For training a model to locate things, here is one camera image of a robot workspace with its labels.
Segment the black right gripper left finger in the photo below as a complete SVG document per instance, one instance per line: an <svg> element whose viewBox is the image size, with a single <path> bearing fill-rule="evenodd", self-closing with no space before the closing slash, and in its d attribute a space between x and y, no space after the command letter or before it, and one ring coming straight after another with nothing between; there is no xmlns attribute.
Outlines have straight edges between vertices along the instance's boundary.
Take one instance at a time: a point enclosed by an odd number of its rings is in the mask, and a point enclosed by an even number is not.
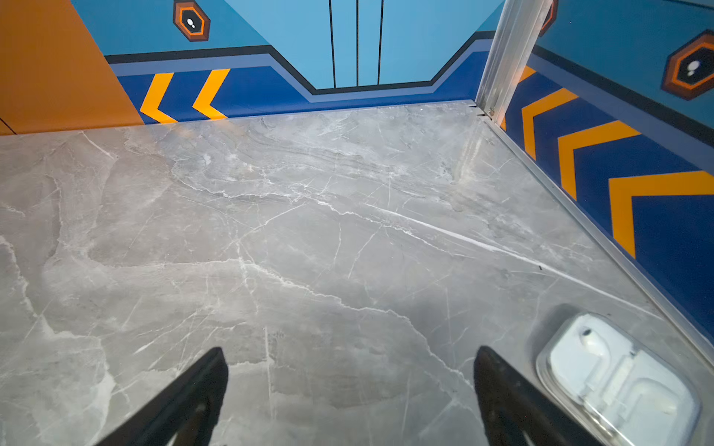
<svg viewBox="0 0 714 446"><path fill-rule="evenodd" d="M101 445L208 445L229 380L223 350L210 349Z"/></svg>

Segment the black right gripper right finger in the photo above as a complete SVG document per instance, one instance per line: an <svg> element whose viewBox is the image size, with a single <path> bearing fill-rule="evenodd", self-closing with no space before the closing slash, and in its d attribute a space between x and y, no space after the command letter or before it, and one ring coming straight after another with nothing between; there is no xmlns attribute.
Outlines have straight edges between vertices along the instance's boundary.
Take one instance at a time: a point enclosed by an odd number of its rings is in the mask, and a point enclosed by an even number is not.
<svg viewBox="0 0 714 446"><path fill-rule="evenodd" d="M599 445L494 349L479 347L474 388L490 445Z"/></svg>

